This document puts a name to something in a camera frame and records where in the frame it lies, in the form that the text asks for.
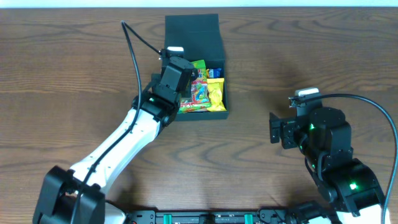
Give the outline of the green Haribo gummy bag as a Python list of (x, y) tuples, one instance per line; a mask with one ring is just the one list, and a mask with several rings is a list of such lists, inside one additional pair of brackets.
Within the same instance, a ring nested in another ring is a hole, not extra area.
[(197, 69), (198, 77), (191, 83), (191, 97), (181, 100), (178, 113), (191, 113), (198, 111), (206, 111), (211, 106), (208, 97), (208, 83), (206, 74), (206, 64), (204, 60), (192, 62)]

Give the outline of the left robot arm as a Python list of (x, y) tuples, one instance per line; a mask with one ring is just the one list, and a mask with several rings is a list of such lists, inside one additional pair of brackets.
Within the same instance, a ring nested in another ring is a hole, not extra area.
[(133, 158), (174, 121), (192, 75), (183, 47), (161, 50), (162, 71), (133, 101), (124, 121), (93, 152), (68, 170), (44, 177), (33, 223), (126, 223), (127, 214), (106, 201)]

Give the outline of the yellow snack bar wrapper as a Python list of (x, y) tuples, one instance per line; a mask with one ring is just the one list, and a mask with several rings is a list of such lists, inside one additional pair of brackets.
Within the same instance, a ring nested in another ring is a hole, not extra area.
[(211, 106), (207, 108), (210, 112), (226, 111), (223, 103), (223, 85), (224, 78), (209, 78), (208, 83), (208, 97)]

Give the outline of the blue Oreo cookie pack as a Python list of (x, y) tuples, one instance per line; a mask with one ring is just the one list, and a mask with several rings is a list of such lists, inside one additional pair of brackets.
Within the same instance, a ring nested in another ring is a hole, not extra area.
[(221, 68), (209, 68), (206, 70), (207, 78), (220, 78), (221, 77)]

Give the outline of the black gift box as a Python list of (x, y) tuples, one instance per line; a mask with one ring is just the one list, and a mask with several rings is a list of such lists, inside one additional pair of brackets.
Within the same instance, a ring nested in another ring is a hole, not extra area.
[(204, 60), (206, 68), (221, 70), (226, 77), (225, 54), (217, 14), (165, 17), (164, 47), (182, 47), (184, 59)]

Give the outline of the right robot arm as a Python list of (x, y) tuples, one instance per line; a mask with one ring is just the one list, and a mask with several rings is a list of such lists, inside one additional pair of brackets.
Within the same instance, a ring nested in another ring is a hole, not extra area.
[(287, 212), (285, 221), (389, 223), (392, 187), (382, 191), (371, 168), (353, 156), (351, 125), (344, 112), (323, 106), (325, 98), (317, 91), (297, 91), (290, 97), (294, 117), (269, 114), (270, 142), (300, 150), (318, 192), (332, 208), (327, 211), (316, 203), (305, 203)]

